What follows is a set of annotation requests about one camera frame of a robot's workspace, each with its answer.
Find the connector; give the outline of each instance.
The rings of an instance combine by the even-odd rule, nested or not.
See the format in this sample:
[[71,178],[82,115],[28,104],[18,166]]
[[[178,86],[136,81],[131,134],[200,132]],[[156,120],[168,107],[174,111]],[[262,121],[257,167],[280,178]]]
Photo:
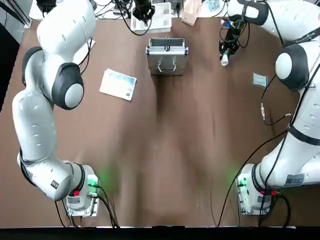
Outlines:
[[265,108],[264,108],[263,102],[261,102],[261,115],[262,115],[263,121],[265,121],[266,120],[266,112],[265,112]]
[[97,198],[98,197],[98,193],[96,193],[96,192],[88,192],[86,195],[89,196],[89,197],[92,197],[92,198]]

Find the metal case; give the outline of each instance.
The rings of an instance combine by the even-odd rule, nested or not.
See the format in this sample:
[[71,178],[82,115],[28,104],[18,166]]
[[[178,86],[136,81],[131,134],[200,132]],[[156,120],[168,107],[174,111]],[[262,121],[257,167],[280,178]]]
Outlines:
[[145,49],[152,75],[184,74],[188,53],[184,38],[150,38]]

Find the label sticker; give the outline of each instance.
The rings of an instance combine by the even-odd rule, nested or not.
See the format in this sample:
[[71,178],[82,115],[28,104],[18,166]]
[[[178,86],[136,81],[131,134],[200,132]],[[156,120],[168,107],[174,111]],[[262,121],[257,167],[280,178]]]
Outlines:
[[253,84],[258,86],[258,87],[262,87],[262,88],[266,88],[267,84],[268,84],[268,77],[267,76],[263,76],[263,75],[259,75],[256,74],[255,72],[253,73]]
[[80,197],[68,197],[68,203],[70,204],[79,204],[80,203]]
[[[257,199],[257,201],[258,201],[258,203],[262,203],[262,196],[258,196],[258,199]],[[268,196],[264,196],[264,203],[263,204],[265,204],[265,203],[268,203],[268,202],[270,202],[271,201],[271,196],[270,195],[268,195]]]
[[53,187],[54,189],[57,189],[59,187],[59,183],[57,183],[55,180],[52,180],[51,182],[51,187]]
[[287,177],[286,177],[286,181],[285,181],[284,186],[285,187],[298,187],[298,186],[301,186],[302,183],[304,182],[304,179],[305,179],[305,174],[303,174],[303,173],[300,173],[300,174],[297,174],[297,175],[288,174]]

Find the case handle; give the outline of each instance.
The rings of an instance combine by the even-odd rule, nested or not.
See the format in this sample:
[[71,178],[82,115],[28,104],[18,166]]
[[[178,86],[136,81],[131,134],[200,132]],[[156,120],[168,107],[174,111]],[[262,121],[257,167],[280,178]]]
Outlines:
[[176,65],[175,61],[173,61],[172,64],[173,64],[173,70],[165,70],[165,69],[161,69],[160,68],[161,62],[158,62],[158,70],[159,70],[159,72],[163,73],[163,74],[173,74],[175,72],[176,68],[177,68],[177,65]]

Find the cable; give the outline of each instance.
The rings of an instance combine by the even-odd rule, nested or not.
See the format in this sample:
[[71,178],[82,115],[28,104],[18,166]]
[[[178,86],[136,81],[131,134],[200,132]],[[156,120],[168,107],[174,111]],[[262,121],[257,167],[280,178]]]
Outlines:
[[[109,204],[106,202],[106,200],[104,200],[103,197],[101,197],[100,195],[97,196],[98,199],[100,199],[103,204],[105,205],[105,207],[107,208],[107,210],[109,211],[109,213],[111,213],[111,209],[110,209],[110,206]],[[118,224],[118,221],[115,220],[114,216],[112,214],[110,214],[110,218],[111,218],[111,224],[114,223],[114,225],[116,226],[116,228],[120,228],[119,224]]]
[[143,36],[143,35],[145,35],[145,34],[149,31],[149,29],[150,29],[150,27],[151,27],[151,24],[152,24],[152,18],[150,19],[150,23],[149,23],[148,28],[147,28],[143,33],[136,33],[136,32],[134,32],[134,31],[131,30],[131,28],[129,27],[128,23],[126,22],[125,17],[124,17],[124,14],[123,14],[122,11],[121,11],[121,7],[119,7],[119,10],[120,10],[122,19],[123,19],[126,27],[130,30],[131,33],[133,33],[133,34],[136,35],[136,36]]
[[320,68],[320,63],[318,64],[318,66],[317,66],[316,69],[314,70],[314,73],[313,73],[312,77],[310,78],[310,80],[308,81],[308,83],[306,84],[306,86],[304,87],[304,91],[303,91],[303,93],[302,93],[302,95],[301,95],[300,101],[299,101],[299,103],[298,103],[298,106],[296,107],[296,111],[295,111],[295,114],[294,114],[294,116],[293,116],[293,120],[292,120],[292,122],[291,122],[291,124],[290,124],[291,126],[292,126],[292,125],[295,123],[295,121],[296,121],[296,118],[297,118],[297,115],[298,115],[298,111],[300,110],[302,101],[303,101],[303,99],[305,98],[305,95],[306,95],[307,91],[308,91],[309,88],[310,88],[310,84],[311,84],[311,82],[313,81],[313,79],[314,79],[316,73],[318,72],[319,68]]
[[240,41],[239,41],[239,37],[238,37],[238,39],[237,39],[238,44],[239,44],[239,46],[240,46],[241,48],[245,49],[245,48],[248,46],[249,38],[250,38],[250,23],[248,23],[248,38],[247,38],[246,44],[245,44],[244,46],[241,45],[241,43],[240,43]]
[[73,227],[76,228],[76,229],[79,229],[80,227],[76,225],[74,217],[72,215],[69,215],[69,213],[67,211],[67,208],[66,208],[66,205],[65,205],[65,202],[63,200],[61,200],[61,201],[62,201],[62,205],[63,205],[64,211],[65,211],[65,214],[68,216],[68,218],[69,218],[70,222],[72,223]]
[[92,2],[94,2],[97,6],[100,6],[100,7],[104,7],[105,5],[100,5],[100,4],[98,4],[96,1],[94,1],[94,0],[91,0]]
[[61,219],[60,212],[59,212],[59,208],[58,208],[58,205],[57,205],[57,201],[54,201],[54,204],[55,204],[56,212],[58,213],[58,216],[59,216],[60,223],[61,223],[61,225],[65,228],[66,226],[64,225],[64,222],[63,222],[62,219]]
[[211,216],[212,216],[212,220],[213,220],[214,226],[217,227],[217,222],[216,222],[215,217],[214,217],[214,211],[212,209],[212,187],[210,187],[210,209],[211,209]]
[[108,209],[108,212],[109,212],[111,225],[114,228],[116,226],[115,223],[118,222],[118,219],[117,219],[117,215],[116,215],[116,207],[115,207],[115,202],[114,202],[113,198],[112,198],[112,201],[113,201],[113,205],[112,205],[112,204],[110,204],[108,196],[106,194],[106,191],[104,190],[104,188],[102,186],[100,186],[100,185],[92,185],[92,187],[99,188],[99,189],[101,189],[103,191],[103,194],[104,194],[104,197],[105,197],[105,201],[106,201],[106,203],[108,205],[107,209]]
[[229,2],[230,0],[228,0],[228,1],[222,0],[222,1],[224,2],[224,4],[222,5],[220,12],[218,12],[216,15],[211,16],[211,18],[214,18],[214,17],[218,16],[220,13],[222,13],[222,11],[224,10],[224,8],[226,6],[226,3]]
[[85,58],[79,64],[79,65],[81,65],[84,62],[84,60],[87,58],[86,65],[85,65],[84,69],[81,71],[81,75],[87,70],[87,67],[89,65],[90,51],[91,51],[91,46],[92,46],[92,38],[90,40],[90,44],[88,42],[86,44],[88,45],[88,53],[86,54]]
[[271,7],[270,7],[269,3],[267,3],[267,1],[266,1],[266,0],[257,1],[257,3],[264,3],[264,4],[266,4],[266,5],[267,5],[267,7],[268,7],[268,9],[269,9],[269,11],[270,11],[270,13],[271,13],[271,17],[272,17],[272,20],[273,20],[273,23],[274,23],[274,26],[275,26],[276,32],[278,33],[279,39],[280,39],[280,41],[281,41],[281,44],[283,45],[283,44],[284,44],[284,40],[283,40],[283,39],[282,39],[282,37],[281,37],[281,34],[280,34],[280,32],[279,32],[278,25],[277,25],[276,20],[275,20],[274,13],[272,12]]
[[4,20],[4,24],[3,26],[6,27],[6,24],[7,24],[7,20],[8,20],[8,12],[6,10],[5,11],[5,20]]
[[286,219],[285,219],[285,223],[283,225],[283,228],[286,228],[290,222],[290,219],[291,219],[291,207],[290,207],[290,203],[288,201],[288,199],[283,196],[282,194],[279,196],[279,198],[283,199],[285,204],[286,204],[286,210],[287,210],[287,213],[286,213]]
[[[222,41],[224,41],[225,43],[234,43],[234,42],[236,42],[236,41],[239,42],[239,38],[240,38],[240,36],[244,33],[244,31],[245,31],[245,29],[246,29],[246,26],[247,26],[247,23],[245,24],[244,28],[242,29],[242,31],[240,32],[240,34],[239,34],[238,37],[236,37],[236,38],[233,39],[233,40],[228,40],[228,41],[225,40],[225,39],[223,39],[223,37],[221,36],[221,32],[222,32],[222,30],[228,30],[229,28],[228,28],[228,27],[221,27],[221,28],[220,28],[220,31],[219,31],[220,39],[221,39]],[[250,36],[250,27],[249,27],[249,34],[248,34],[247,43],[246,43],[245,46],[242,47],[242,48],[245,48],[245,47],[248,45],[248,43],[249,43],[249,36]]]
[[236,193],[237,193],[237,195],[236,195],[236,205],[237,205],[237,210],[238,210],[238,223],[239,223],[239,228],[241,228],[238,190],[236,190]]
[[269,180],[269,177],[271,176],[271,173],[272,173],[273,170],[275,169],[275,166],[276,166],[276,164],[277,164],[277,162],[278,162],[278,159],[279,159],[279,157],[280,157],[282,148],[284,147],[284,144],[285,144],[285,141],[286,141],[286,139],[287,139],[287,136],[288,136],[288,135],[285,135],[285,137],[284,137],[284,139],[283,139],[283,141],[282,141],[282,143],[281,143],[281,145],[280,145],[279,152],[278,152],[277,155],[276,155],[276,158],[275,158],[275,161],[274,161],[274,163],[273,163],[273,166],[272,166],[269,174],[267,175],[267,177],[266,177],[266,179],[265,179],[265,181],[264,181],[264,191],[263,191],[262,201],[261,201],[261,206],[260,206],[260,211],[259,211],[258,227],[260,227],[260,226],[261,226],[261,223],[262,223],[262,222],[261,222],[261,213],[262,213],[262,209],[263,209],[263,206],[264,206],[264,203],[265,203],[266,188],[268,187],[268,186],[267,186],[267,182],[268,182],[268,180]]
[[222,219],[222,215],[223,215],[223,213],[224,213],[225,206],[226,206],[226,202],[227,202],[227,199],[228,199],[230,190],[231,190],[231,188],[232,188],[232,185],[233,185],[234,182],[236,181],[237,176],[238,176],[239,173],[241,172],[242,168],[247,164],[247,162],[251,159],[251,157],[252,157],[260,148],[262,148],[265,144],[271,142],[272,140],[274,140],[274,139],[280,137],[281,135],[285,134],[286,132],[287,132],[287,130],[281,132],[280,134],[278,134],[278,135],[270,138],[269,140],[265,141],[264,143],[262,143],[262,144],[261,144],[260,146],[258,146],[258,147],[256,148],[256,150],[254,150],[254,152],[251,153],[251,155],[244,161],[244,163],[242,164],[241,168],[239,169],[239,171],[238,171],[237,174],[235,175],[234,179],[232,180],[232,182],[231,182],[231,184],[230,184],[230,187],[229,187],[229,189],[228,189],[228,191],[227,191],[227,194],[226,194],[225,199],[224,199],[224,203],[223,203],[223,207],[222,207],[222,211],[221,211],[221,215],[220,215],[220,219],[219,219],[219,222],[218,222],[217,227],[220,226],[221,219]]
[[272,123],[268,123],[266,121],[266,112],[265,112],[265,107],[264,107],[264,96],[265,96],[265,93],[267,92],[267,90],[269,89],[269,85],[273,82],[273,80],[276,78],[276,74],[274,74],[274,76],[272,77],[271,81],[267,84],[267,86],[265,87],[263,93],[262,93],[262,96],[261,96],[261,101],[260,101],[260,105],[261,105],[261,114],[262,114],[262,119],[263,119],[263,123],[267,126],[273,126],[277,123],[279,123],[281,120],[285,119],[286,117],[291,117],[292,114],[291,113],[287,113],[285,115],[283,115],[282,117],[280,117],[278,120],[276,120],[275,122],[272,122]]

